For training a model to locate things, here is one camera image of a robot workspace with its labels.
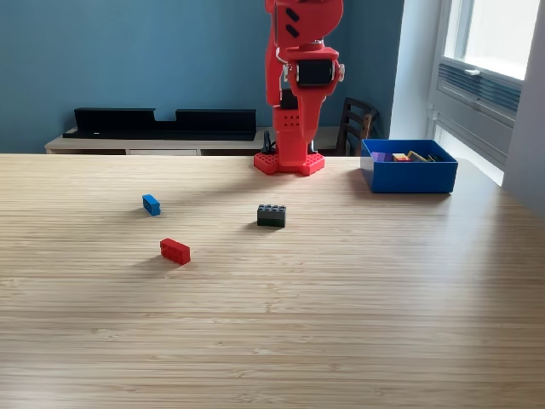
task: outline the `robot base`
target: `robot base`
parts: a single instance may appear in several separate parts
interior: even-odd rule
[[[300,166],[280,166],[278,154],[258,153],[254,156],[254,166],[266,175],[277,173],[299,173],[303,176],[310,176],[325,167],[325,158],[319,153],[312,153],[307,156],[307,162]]]

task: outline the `purple lego brick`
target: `purple lego brick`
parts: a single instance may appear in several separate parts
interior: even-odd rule
[[[373,152],[371,154],[371,156],[373,157],[373,160],[375,162],[386,162],[385,161],[385,158],[386,158],[386,154],[385,153],[382,153],[382,152]]]

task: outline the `window frame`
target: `window frame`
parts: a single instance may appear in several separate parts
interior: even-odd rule
[[[439,78],[439,65],[446,64],[462,70],[478,70],[479,75],[508,87],[522,90],[523,80],[493,72],[463,61],[468,45],[471,13],[474,0],[461,0],[455,56],[445,56],[453,0],[442,0],[438,41],[435,50],[433,75],[428,97],[427,138],[433,139],[436,125],[448,129],[452,135],[487,158],[501,170],[505,169],[517,113],[448,84]]]

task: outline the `wooden chair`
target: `wooden chair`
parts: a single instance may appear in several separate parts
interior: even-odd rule
[[[363,112],[363,116],[353,111],[353,108],[359,108]],[[369,139],[373,130],[373,123],[378,118],[378,111],[373,106],[365,102],[346,98],[344,101],[344,110],[342,112],[341,127],[339,129],[339,137],[337,139],[337,156],[347,155],[347,140],[350,143],[350,153],[355,156],[361,156],[361,141]],[[348,139],[348,134],[352,134],[358,140],[354,146]]]

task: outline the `blue bin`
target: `blue bin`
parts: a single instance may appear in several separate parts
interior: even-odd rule
[[[458,162],[436,141],[362,141],[361,170],[374,193],[452,193]],[[427,158],[439,155],[445,162],[375,162],[371,153],[409,153]]]

